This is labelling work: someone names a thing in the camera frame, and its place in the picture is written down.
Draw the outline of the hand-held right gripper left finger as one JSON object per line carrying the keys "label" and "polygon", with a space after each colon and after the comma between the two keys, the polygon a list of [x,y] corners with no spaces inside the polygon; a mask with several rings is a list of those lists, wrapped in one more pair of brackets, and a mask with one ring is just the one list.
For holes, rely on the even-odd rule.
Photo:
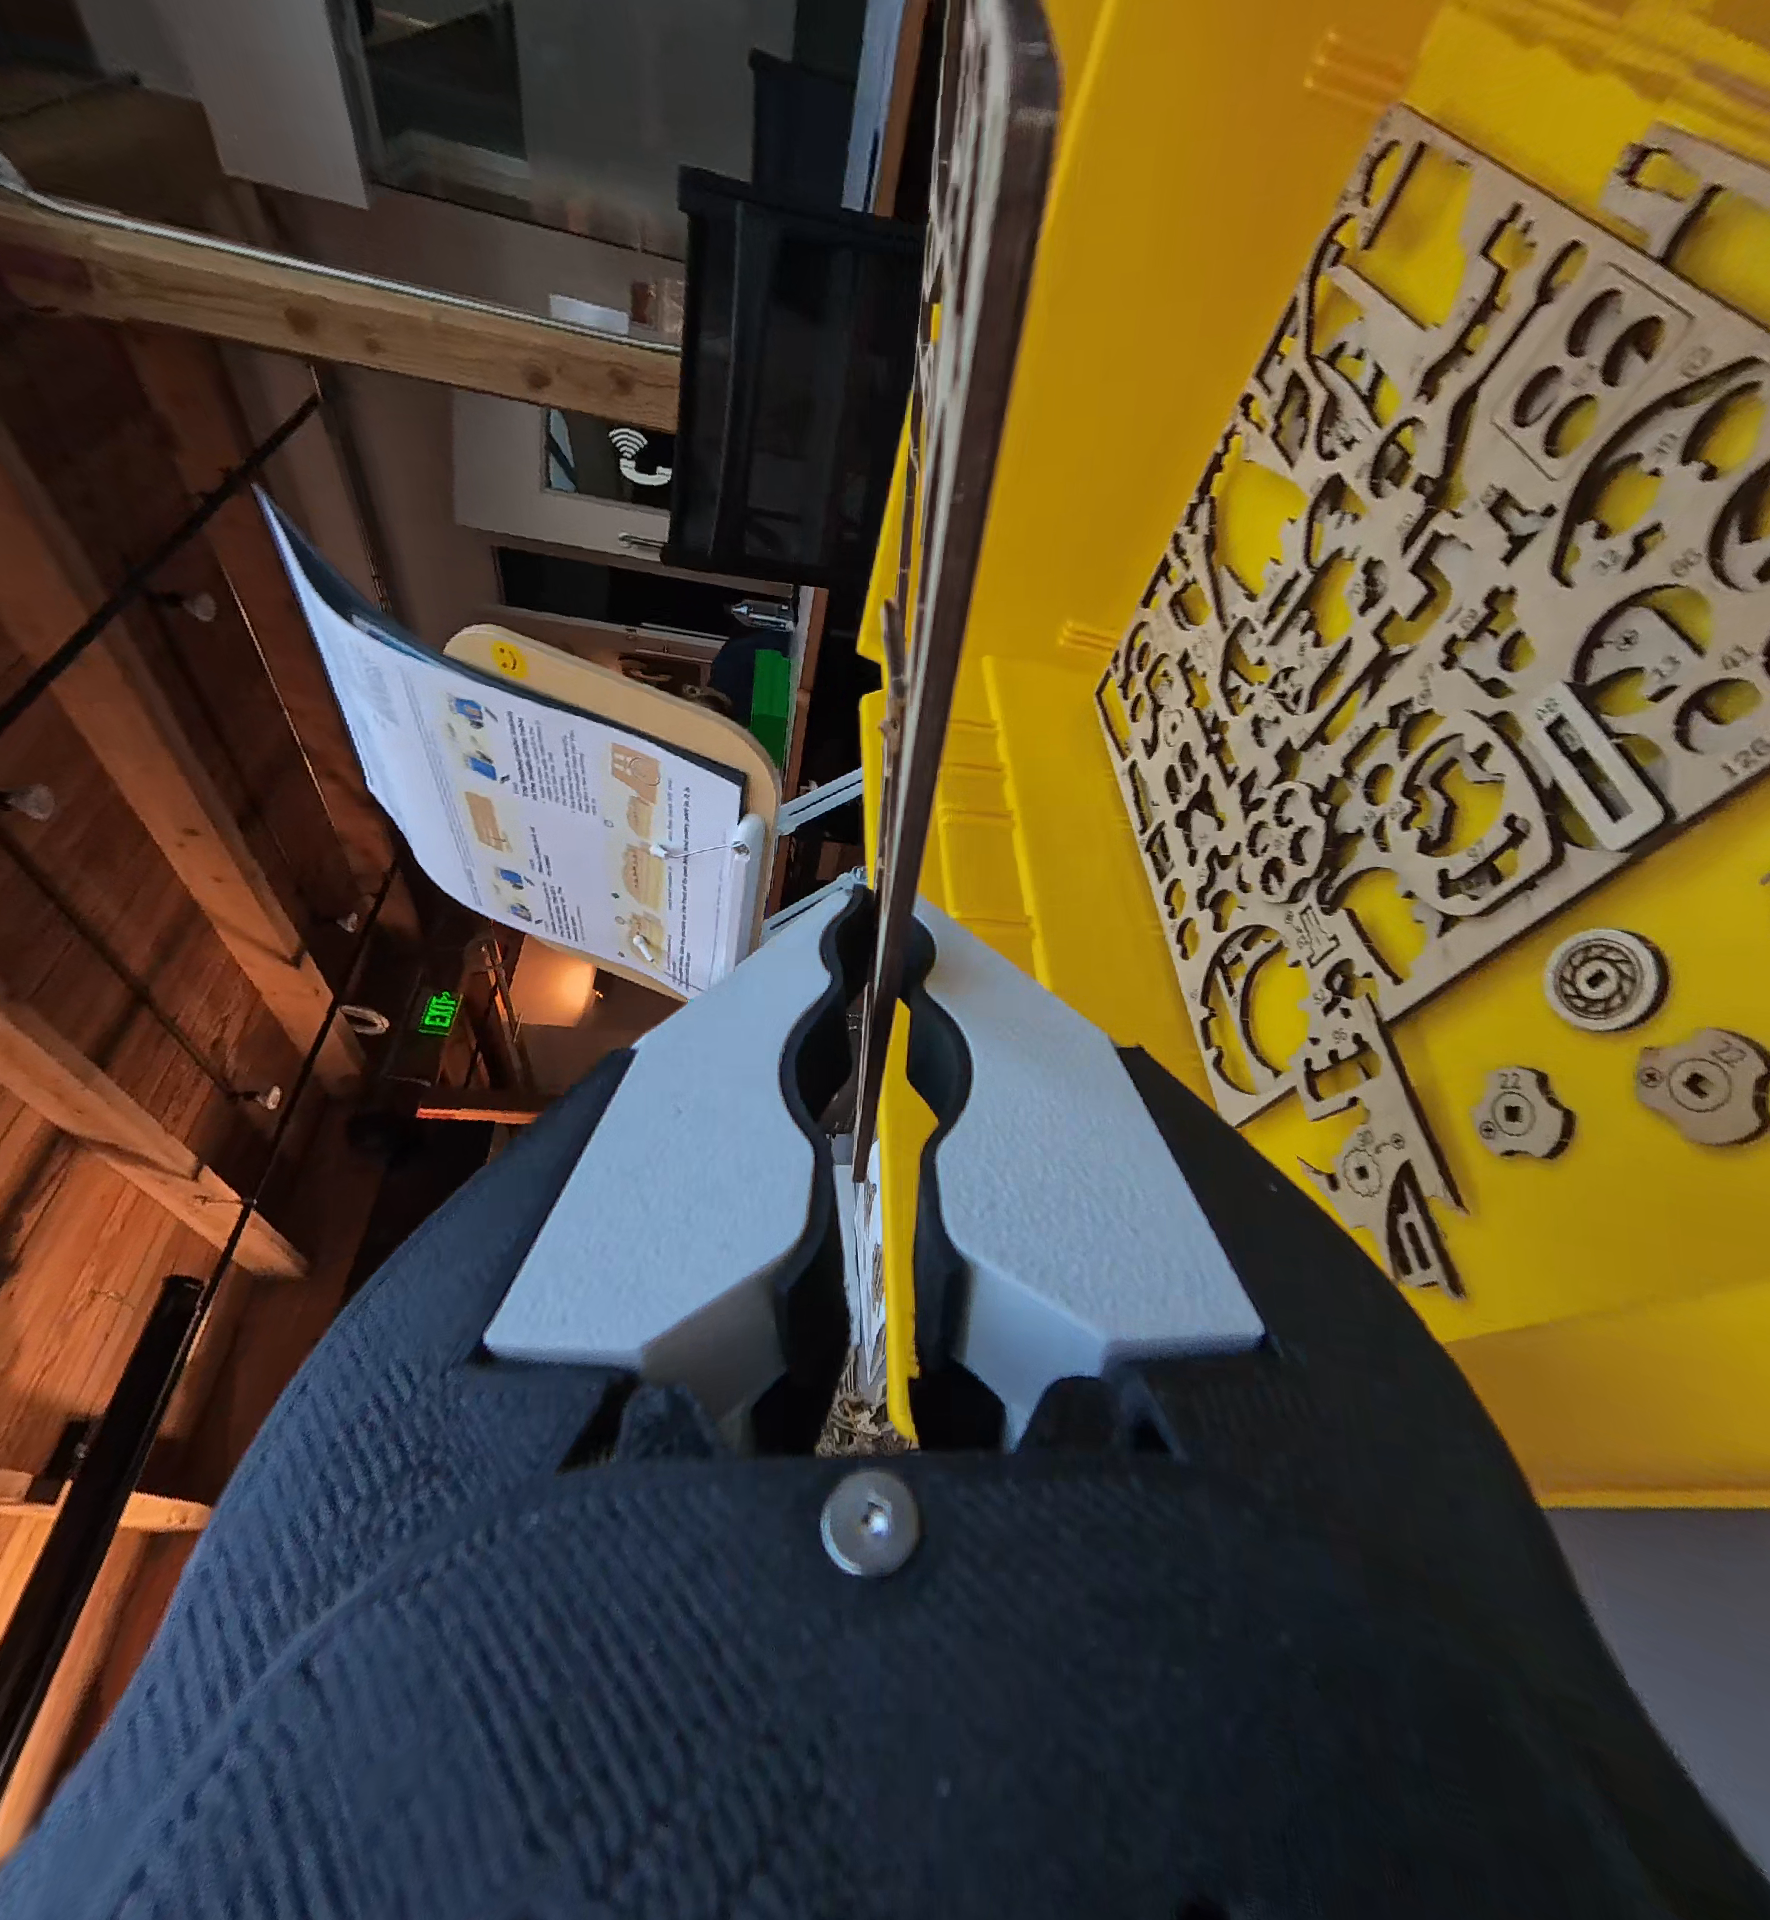
{"label": "hand-held right gripper left finger", "polygon": [[813,1451],[851,1338],[823,1118],[872,956],[872,894],[831,891],[631,1046],[487,1355],[680,1388],[743,1451]]}

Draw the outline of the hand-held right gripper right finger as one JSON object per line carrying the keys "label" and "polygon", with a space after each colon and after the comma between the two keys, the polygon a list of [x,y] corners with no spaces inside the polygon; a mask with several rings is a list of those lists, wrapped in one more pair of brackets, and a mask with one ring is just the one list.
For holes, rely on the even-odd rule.
{"label": "hand-held right gripper right finger", "polygon": [[1012,1450],[1045,1394],[1266,1329],[1112,1036],[938,905],[908,934],[920,1450]]}

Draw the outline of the yellow plastic bin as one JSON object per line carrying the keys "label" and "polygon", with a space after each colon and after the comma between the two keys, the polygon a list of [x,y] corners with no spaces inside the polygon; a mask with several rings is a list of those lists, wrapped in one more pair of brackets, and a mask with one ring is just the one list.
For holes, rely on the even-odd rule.
{"label": "yellow plastic bin", "polygon": [[[1770,169],[1770,4],[1044,7],[1057,139],[920,886],[1218,1107],[1093,690],[1238,391],[1390,107],[1600,220],[1654,124]],[[1767,242],[1736,260],[1770,289]],[[1463,1201],[1436,1209],[1462,1294],[1395,1282],[1314,1185],[1350,1116],[1234,1122],[1399,1286],[1551,1505],[1770,1507],[1770,1129],[1698,1146],[1633,1089],[1642,1048],[1699,1028],[1770,1052],[1767,869],[1770,772],[1394,1021]],[[1593,925],[1670,967],[1607,1036],[1542,988]],[[1500,1066],[1576,1116],[1557,1157],[1473,1138]]]}

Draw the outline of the thin wooden parts sheet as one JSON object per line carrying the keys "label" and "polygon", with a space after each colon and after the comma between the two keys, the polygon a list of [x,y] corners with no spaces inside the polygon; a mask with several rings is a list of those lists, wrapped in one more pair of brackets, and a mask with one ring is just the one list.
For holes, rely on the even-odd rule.
{"label": "thin wooden parts sheet", "polygon": [[920,272],[851,1168],[870,1169],[1062,112],[1040,2],[947,4]]}

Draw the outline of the punched-out wooden parts sheet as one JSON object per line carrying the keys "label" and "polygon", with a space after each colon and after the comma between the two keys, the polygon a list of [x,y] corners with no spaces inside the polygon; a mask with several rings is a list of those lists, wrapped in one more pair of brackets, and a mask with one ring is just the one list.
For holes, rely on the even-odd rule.
{"label": "punched-out wooden parts sheet", "polygon": [[1395,1283],[1465,1201],[1394,1024],[1770,772],[1770,167],[1601,218],[1387,107],[1093,705],[1208,1094]]}

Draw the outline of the printed instruction sheet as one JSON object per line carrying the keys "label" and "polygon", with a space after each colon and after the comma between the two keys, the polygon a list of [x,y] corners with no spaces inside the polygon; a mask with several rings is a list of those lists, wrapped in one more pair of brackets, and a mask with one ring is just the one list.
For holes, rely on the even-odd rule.
{"label": "printed instruction sheet", "polygon": [[430,882],[658,993],[737,965],[743,776],[445,660],[253,500],[360,773]]}

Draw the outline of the small lobed wooden knob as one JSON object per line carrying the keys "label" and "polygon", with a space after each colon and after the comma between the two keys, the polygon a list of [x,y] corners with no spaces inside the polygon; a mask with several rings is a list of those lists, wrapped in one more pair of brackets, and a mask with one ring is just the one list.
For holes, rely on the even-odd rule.
{"label": "small lobed wooden knob", "polygon": [[1569,1148],[1576,1116],[1542,1067],[1497,1066],[1486,1075],[1469,1126],[1496,1157],[1551,1162]]}

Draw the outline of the large lobed wooden knob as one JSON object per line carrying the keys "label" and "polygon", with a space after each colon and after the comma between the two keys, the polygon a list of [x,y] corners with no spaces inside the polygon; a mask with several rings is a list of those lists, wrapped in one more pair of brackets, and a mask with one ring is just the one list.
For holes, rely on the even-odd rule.
{"label": "large lobed wooden knob", "polygon": [[1633,1091],[1640,1107],[1695,1146],[1742,1146],[1770,1132],[1770,1052],[1724,1026],[1640,1048]]}

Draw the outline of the black ceiling track rail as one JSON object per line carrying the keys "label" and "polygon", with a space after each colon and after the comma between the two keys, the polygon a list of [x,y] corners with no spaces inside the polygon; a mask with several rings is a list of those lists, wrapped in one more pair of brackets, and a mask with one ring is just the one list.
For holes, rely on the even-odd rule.
{"label": "black ceiling track rail", "polygon": [[270,434],[260,438],[241,458],[222,472],[213,487],[197,495],[191,509],[172,525],[161,542],[120,576],[117,584],[100,600],[88,617],[72,627],[55,651],[46,662],[33,666],[25,678],[11,688],[0,701],[0,744],[66,673],[109,636],[117,619],[138,603],[147,603],[156,596],[153,580],[159,570],[174,561],[193,540],[201,538],[223,507],[252,491],[272,458],[283,452],[320,411],[320,394],[312,394],[293,405]]}

